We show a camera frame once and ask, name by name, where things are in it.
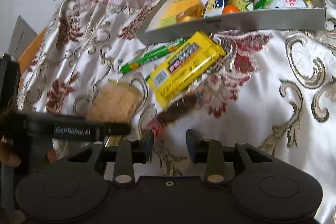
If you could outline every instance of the cherry tomato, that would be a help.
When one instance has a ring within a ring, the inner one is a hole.
[[[240,12],[240,10],[232,4],[228,4],[224,7],[222,14],[232,14],[235,12]]]

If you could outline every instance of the yellow package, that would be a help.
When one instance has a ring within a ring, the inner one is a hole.
[[[226,52],[203,32],[196,32],[152,73],[148,84],[162,107],[186,89]]]

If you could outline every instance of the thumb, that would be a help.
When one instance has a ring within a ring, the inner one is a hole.
[[[11,152],[9,144],[0,142],[0,162],[3,165],[18,167],[21,164],[21,159],[18,155]]]

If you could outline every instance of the barcode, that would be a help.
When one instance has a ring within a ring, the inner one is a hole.
[[[153,79],[154,85],[158,88],[164,80],[168,78],[168,74],[164,71],[161,70]]]

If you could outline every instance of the green tube package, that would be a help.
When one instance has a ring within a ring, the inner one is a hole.
[[[151,61],[157,60],[163,56],[166,56],[174,51],[176,51],[185,41],[187,41],[187,38],[179,38],[177,40],[172,41],[168,45],[156,48],[155,50],[152,50],[148,53],[146,53],[144,56],[135,58],[131,61],[129,61],[127,64],[123,65],[119,71],[122,74],[128,73],[132,70],[137,69],[138,67],[141,67],[142,65],[145,65]]]

